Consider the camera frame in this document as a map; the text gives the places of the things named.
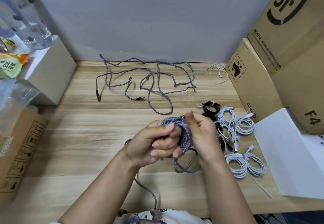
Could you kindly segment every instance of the tangled gray cable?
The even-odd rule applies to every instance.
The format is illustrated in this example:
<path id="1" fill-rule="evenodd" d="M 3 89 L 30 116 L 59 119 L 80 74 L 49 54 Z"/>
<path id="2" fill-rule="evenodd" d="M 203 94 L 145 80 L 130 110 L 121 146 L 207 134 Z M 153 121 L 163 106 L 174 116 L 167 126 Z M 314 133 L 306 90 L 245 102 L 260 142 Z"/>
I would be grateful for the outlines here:
<path id="1" fill-rule="evenodd" d="M 195 152 L 195 155 L 193 156 L 193 158 L 190 160 L 189 164 L 184 168 L 182 167 L 179 163 L 178 163 L 178 160 L 177 159 L 174 159 L 174 170 L 177 172 L 177 173 L 183 173 L 183 172 L 186 172 L 186 173 L 190 173 L 190 174 L 193 174 L 193 173 L 196 173 L 197 171 L 200 170 L 200 166 L 198 169 L 196 170 L 193 170 L 193 171 L 190 171 L 188 170 L 190 168 L 190 166 L 192 165 L 193 161 L 196 159 L 197 157 L 197 151 L 194 149 L 194 148 L 191 148 L 192 147 L 192 134 L 191 134 L 191 130 L 190 128 L 188 127 L 188 125 L 183 121 L 183 119 L 185 119 L 185 116 L 184 115 L 181 115 L 181 116 L 172 116 L 172 117 L 168 117 L 166 119 L 164 119 L 161 123 L 161 125 L 168 125 L 168 124 L 175 124 L 176 126 L 180 127 L 181 128 L 181 135 L 180 135 L 180 140 L 179 140 L 179 144 L 180 144 L 180 147 L 181 147 L 181 151 L 182 151 L 182 154 L 186 154 L 188 151 L 192 150 Z M 127 140 L 125 142 L 125 146 L 131 141 L 131 139 Z M 143 189 L 147 190 L 150 194 L 152 194 L 153 198 L 154 198 L 154 201 L 155 201 L 155 205 L 154 205 L 154 209 L 156 209 L 156 206 L 157 206 L 157 199 L 156 199 L 156 196 L 155 194 L 153 193 L 153 191 L 149 188 L 147 188 L 146 186 L 144 186 L 143 184 L 141 184 L 139 181 L 137 181 L 135 179 L 135 182 L 140 186 L 142 187 Z"/>
<path id="2" fill-rule="evenodd" d="M 106 76 L 105 82 L 106 82 L 107 87 L 109 87 L 109 88 L 118 87 L 118 86 L 123 86 L 123 85 L 127 84 L 127 87 L 126 87 L 126 89 L 125 89 L 125 96 L 126 96 L 127 98 L 129 98 L 129 99 L 131 99 L 131 100 L 142 100 L 142 99 L 144 99 L 145 97 L 132 98 L 132 97 L 130 97 L 130 96 L 127 95 L 127 90 L 128 90 L 128 88 L 129 88 L 129 86 L 131 85 L 131 81 L 132 81 L 132 77 L 131 77 L 131 76 L 129 77 L 129 80 L 128 80 L 127 82 L 122 83 L 122 84 L 109 85 L 108 82 L 107 82 L 107 77 L 108 77 L 109 74 L 121 74 L 121 73 L 126 73 L 126 72 L 129 72 L 129 71 L 139 70 L 139 69 L 140 69 L 140 70 L 146 70 L 146 71 L 149 71 L 149 72 L 150 72 L 146 77 L 144 77 L 144 78 L 141 80 L 141 82 L 140 82 L 140 86 L 139 86 L 139 87 L 140 87 L 140 89 L 144 89 L 144 90 L 147 90 L 147 91 L 148 91 L 148 96 L 147 96 L 148 104 L 149 104 L 149 106 L 152 108 L 152 110 L 155 111 L 155 112 L 158 113 L 158 114 L 161 114 L 161 115 L 168 115 L 168 114 L 171 114 L 171 113 L 173 112 L 172 102 L 171 102 L 171 99 L 168 97 L 168 94 L 170 94 L 170 93 L 179 93 L 179 92 L 187 91 L 188 88 L 193 88 L 193 89 L 196 88 L 196 86 L 194 86 L 193 83 L 192 83 L 192 82 L 195 80 L 195 73 L 194 73 L 194 71 L 193 71 L 192 66 L 191 66 L 188 62 L 162 62 L 162 61 L 159 61 L 159 60 L 155 60 L 155 61 L 142 61 L 142 60 L 140 60 L 140 59 L 138 59 L 138 58 L 130 58 L 130 59 L 126 59 L 126 60 L 120 61 L 120 62 L 118 62 L 117 64 L 114 64 L 114 63 L 112 63 L 112 62 L 110 62 L 110 61 L 108 61 L 108 60 L 105 60 L 105 59 L 103 58 L 102 54 L 100 54 L 100 57 L 102 58 L 103 62 L 104 62 L 105 65 L 106 65 L 107 72 L 106 72 L 105 74 L 102 74 L 102 75 L 97 76 L 97 78 L 96 78 L 96 95 L 97 95 L 97 99 L 98 99 L 98 101 L 100 101 L 100 99 L 99 99 L 99 93 L 98 93 L 98 78 L 99 78 L 99 77 L 102 77 L 102 76 Z M 138 60 L 138 61 L 140 61 L 140 62 L 143 63 L 143 64 L 145 64 L 145 63 L 156 63 L 156 72 L 153 72 L 150 68 L 145 68 L 145 67 L 136 67 L 136 68 L 133 68 L 133 69 L 130 69 L 130 70 L 120 71 L 120 72 L 109 72 L 109 69 L 108 69 L 108 65 L 107 65 L 107 64 L 110 64 L 110 65 L 113 65 L 113 66 L 118 66 L 119 64 L 121 64 L 121 63 L 123 63 L 123 62 L 126 62 L 126 61 L 129 61 L 129 60 L 132 60 L 132 59 Z M 175 80 L 175 78 L 174 78 L 174 76 L 173 76 L 172 73 L 160 72 L 159 64 L 172 65 L 172 66 L 174 66 L 174 67 L 176 67 L 176 68 L 180 68 L 181 70 L 183 70 L 183 71 L 187 74 L 187 76 L 188 76 L 188 78 L 189 78 L 189 82 L 176 83 L 176 80 Z M 183 67 L 178 66 L 178 65 L 176 65 L 176 64 L 186 64 L 186 65 L 188 65 L 189 68 L 190 68 L 190 70 L 192 71 L 192 80 L 191 80 L 191 77 L 190 77 L 190 74 L 188 73 L 188 71 L 185 70 Z M 157 86 L 158 86 L 159 91 L 152 90 L 152 88 L 154 87 L 154 83 L 155 83 L 154 74 L 157 74 Z M 160 89 L 160 74 L 165 74 L 165 75 L 170 75 L 170 76 L 172 76 L 173 83 L 174 83 L 174 87 L 176 87 L 176 86 L 181 86 L 181 85 L 187 85 L 187 84 L 189 84 L 189 83 L 191 84 L 191 86 L 189 86 L 189 87 L 187 87 L 186 89 L 183 89 L 183 90 L 179 90 L 179 91 L 171 91 L 171 92 L 166 92 L 166 93 L 164 93 L 164 92 Z M 145 82 L 143 82 L 143 81 L 144 81 L 145 79 L 148 80 L 150 76 L 152 76 L 152 85 L 151 85 L 151 87 L 150 87 L 150 88 L 145 88 L 145 87 L 143 87 L 143 84 L 145 83 Z M 154 108 L 152 107 L 152 105 L 151 105 L 151 102 L 150 102 L 150 93 L 151 93 L 151 92 L 154 92 L 154 93 L 160 93 L 163 97 L 165 97 L 165 98 L 168 100 L 168 102 L 170 103 L 171 111 L 170 111 L 170 112 L 167 112 L 167 113 L 161 113 L 161 112 L 157 111 L 156 109 L 154 109 Z"/>

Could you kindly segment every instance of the cardboard box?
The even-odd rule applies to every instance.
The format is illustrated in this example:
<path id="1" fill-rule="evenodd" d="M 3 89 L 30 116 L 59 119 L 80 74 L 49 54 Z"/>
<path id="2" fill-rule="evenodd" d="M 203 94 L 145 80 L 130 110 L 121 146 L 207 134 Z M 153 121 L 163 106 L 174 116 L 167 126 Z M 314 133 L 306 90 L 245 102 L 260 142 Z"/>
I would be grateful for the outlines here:
<path id="1" fill-rule="evenodd" d="M 32 104 L 57 105 L 63 96 L 76 63 L 58 36 L 46 49 L 34 50 L 17 76 L 17 83 L 38 89 Z"/>
<path id="2" fill-rule="evenodd" d="M 0 138 L 0 206 L 14 200 L 48 120 L 25 108 L 15 123 L 12 137 Z"/>
<path id="3" fill-rule="evenodd" d="M 324 137 L 302 132 L 282 108 L 255 124 L 254 136 L 284 196 L 324 199 Z"/>
<path id="4" fill-rule="evenodd" d="M 243 38 L 225 67 L 245 109 L 256 123 L 283 108 L 279 94 L 247 38 Z"/>
<path id="5" fill-rule="evenodd" d="M 271 0 L 248 35 L 303 128 L 324 133 L 324 0 Z"/>

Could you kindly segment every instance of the wooden table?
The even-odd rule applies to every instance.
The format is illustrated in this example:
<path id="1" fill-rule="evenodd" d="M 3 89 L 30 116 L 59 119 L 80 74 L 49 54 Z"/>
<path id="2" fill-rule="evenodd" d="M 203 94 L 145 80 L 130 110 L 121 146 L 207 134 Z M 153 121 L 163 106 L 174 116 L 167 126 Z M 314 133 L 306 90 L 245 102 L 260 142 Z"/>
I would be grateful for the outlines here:
<path id="1" fill-rule="evenodd" d="M 136 66 L 143 65 L 133 62 L 111 69 Z M 155 69 L 155 64 L 147 66 Z M 193 63 L 192 66 L 197 89 L 170 95 L 173 116 L 193 108 L 201 112 L 199 106 L 205 101 L 234 107 L 237 115 L 245 113 L 230 80 L 219 84 L 226 77 L 221 79 L 215 69 L 212 76 L 209 72 L 203 74 L 210 64 Z M 124 96 L 125 86 L 109 90 L 104 85 L 104 78 L 99 79 L 99 91 L 104 90 L 102 100 L 98 102 L 95 77 L 103 74 L 105 69 L 102 62 L 79 62 L 60 105 L 43 107 L 42 113 L 50 117 L 50 122 L 16 200 L 0 214 L 1 223 L 47 224 L 56 221 L 124 146 L 127 139 L 151 121 L 166 117 L 150 109 L 147 100 L 127 99 Z M 177 81 L 187 81 L 186 74 L 174 67 L 163 65 L 161 71 L 175 73 Z M 136 86 L 131 85 L 128 94 L 132 97 L 147 96 L 147 91 L 138 88 L 139 81 L 146 73 L 134 71 L 131 75 Z M 111 83 L 126 82 L 129 76 L 129 73 L 114 75 Z M 174 90 L 171 77 L 162 76 L 161 89 Z M 152 105 L 159 111 L 170 110 L 168 102 L 158 94 L 152 95 Z M 244 153 L 252 144 L 255 145 L 253 153 L 265 162 L 253 134 L 242 136 L 239 152 Z M 191 156 L 188 153 L 180 162 L 188 161 Z M 175 173 L 173 160 L 165 159 L 141 169 L 139 180 L 154 191 L 159 208 L 185 209 L 194 215 L 208 217 L 202 174 Z M 255 214 L 324 209 L 322 200 L 281 196 L 268 168 L 265 177 L 257 181 L 270 192 L 273 199 L 250 176 L 238 181 Z M 152 196 L 134 183 L 123 208 L 139 212 L 152 209 L 153 206 Z"/>

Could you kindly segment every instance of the brown box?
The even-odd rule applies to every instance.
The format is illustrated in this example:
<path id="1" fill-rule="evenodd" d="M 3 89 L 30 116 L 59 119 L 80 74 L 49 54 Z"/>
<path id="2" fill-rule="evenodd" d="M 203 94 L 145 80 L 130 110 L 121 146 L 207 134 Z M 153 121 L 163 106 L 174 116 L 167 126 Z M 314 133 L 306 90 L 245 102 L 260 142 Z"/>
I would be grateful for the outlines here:
<path id="1" fill-rule="evenodd" d="M 306 132 L 324 133 L 324 0 L 271 0 L 248 39 Z"/>
<path id="2" fill-rule="evenodd" d="M 0 138 L 0 206 L 14 200 L 48 120 L 25 108 L 9 138 Z"/>
<path id="3" fill-rule="evenodd" d="M 243 38 L 225 68 L 245 109 L 254 113 L 252 120 L 255 123 L 284 107 L 267 70 L 247 38 Z"/>

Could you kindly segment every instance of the sf express logo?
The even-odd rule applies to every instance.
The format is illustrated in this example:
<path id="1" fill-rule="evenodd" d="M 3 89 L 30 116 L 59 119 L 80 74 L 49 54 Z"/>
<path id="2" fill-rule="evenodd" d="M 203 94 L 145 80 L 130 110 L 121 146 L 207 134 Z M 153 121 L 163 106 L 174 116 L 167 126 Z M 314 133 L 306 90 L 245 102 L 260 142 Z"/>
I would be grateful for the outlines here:
<path id="1" fill-rule="evenodd" d="M 277 1 L 275 0 L 273 5 L 278 8 L 279 8 L 279 13 L 277 12 L 277 10 L 273 9 L 273 11 L 271 10 L 271 8 L 269 9 L 269 11 L 267 12 L 267 16 L 268 16 L 268 19 L 269 21 L 274 24 L 274 25 L 283 25 L 285 24 L 286 22 L 288 22 L 289 20 L 291 20 L 298 12 L 299 10 L 303 7 L 303 5 L 305 4 L 307 0 L 280 0 L 280 1 Z M 281 12 L 283 11 L 283 9 L 285 9 L 286 7 L 292 7 L 294 6 L 294 9 L 291 8 L 292 12 L 286 16 L 285 18 L 283 18 L 285 16 L 285 13 L 282 13 Z"/>

